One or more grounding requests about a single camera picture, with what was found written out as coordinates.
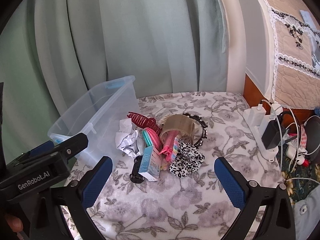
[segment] white power strip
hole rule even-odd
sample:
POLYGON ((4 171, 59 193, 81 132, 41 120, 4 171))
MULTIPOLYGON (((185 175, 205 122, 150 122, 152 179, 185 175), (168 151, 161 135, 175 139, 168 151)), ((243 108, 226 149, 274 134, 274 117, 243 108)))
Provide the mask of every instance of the white power strip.
MULTIPOLYGON (((248 124, 248 116, 249 116, 249 113, 250 113, 250 108, 249 109, 246 109, 244 112, 243 112, 243 118, 244 120, 246 121, 246 123, 248 124)), ((250 126, 248 125, 251 132, 252 132, 252 135, 254 137, 254 139, 256 140, 257 142, 257 145, 258 145, 258 148, 260 150, 260 153, 262 155, 262 157, 266 160, 268 160, 269 162, 273 162, 275 160, 275 157, 279 151, 279 147, 276 146, 272 149, 269 149, 267 150, 261 140, 261 135, 258 131, 259 129, 259 125, 257 126, 250 126)))

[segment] curtain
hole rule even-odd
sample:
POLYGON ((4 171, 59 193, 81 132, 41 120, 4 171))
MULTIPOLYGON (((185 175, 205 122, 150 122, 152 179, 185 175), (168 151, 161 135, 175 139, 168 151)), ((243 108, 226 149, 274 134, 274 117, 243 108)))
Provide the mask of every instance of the curtain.
POLYGON ((137 97, 225 91, 227 40, 219 0, 24 0, 0 36, 6 160, 103 81, 134 75, 137 97))

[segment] clear plastic container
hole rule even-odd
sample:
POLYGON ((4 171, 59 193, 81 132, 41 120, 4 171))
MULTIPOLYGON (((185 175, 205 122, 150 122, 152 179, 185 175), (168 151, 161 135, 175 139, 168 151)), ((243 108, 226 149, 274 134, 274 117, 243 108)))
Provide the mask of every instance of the clear plastic container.
POLYGON ((60 143, 82 132, 89 144, 76 158, 93 167, 103 156, 109 156, 115 168, 122 157, 115 142, 119 121, 127 118, 129 111, 140 112, 134 80, 134 76, 127 76, 96 85, 54 123, 48 136, 60 143))

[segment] black and white scrunchie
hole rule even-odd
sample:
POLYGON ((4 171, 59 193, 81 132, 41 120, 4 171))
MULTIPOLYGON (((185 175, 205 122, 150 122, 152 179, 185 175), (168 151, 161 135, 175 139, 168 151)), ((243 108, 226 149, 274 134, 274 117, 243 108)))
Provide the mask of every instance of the black and white scrunchie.
POLYGON ((178 154, 169 171, 179 178, 188 176, 197 171, 204 161, 204 155, 192 144, 179 140, 178 154))

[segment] brown wood panel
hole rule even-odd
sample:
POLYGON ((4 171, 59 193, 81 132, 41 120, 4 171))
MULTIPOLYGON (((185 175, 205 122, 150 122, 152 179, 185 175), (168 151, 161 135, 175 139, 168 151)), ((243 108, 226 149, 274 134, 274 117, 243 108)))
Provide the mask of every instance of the brown wood panel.
MULTIPOLYGON (((250 107, 257 106, 262 99, 265 99, 265 97, 261 94, 260 90, 256 87, 256 85, 252 82, 252 80, 247 75, 245 75, 243 97, 247 101, 250 107)), ((270 106, 267 103, 263 102, 263 107, 266 109, 267 114, 269 114, 270 106)), ((305 120, 307 120, 310 116, 315 114, 313 110, 307 110, 307 109, 292 109, 292 111, 300 123, 305 122, 305 120)), ((287 126, 292 122, 293 122, 293 118, 286 114, 283 120, 283 125, 287 126)))

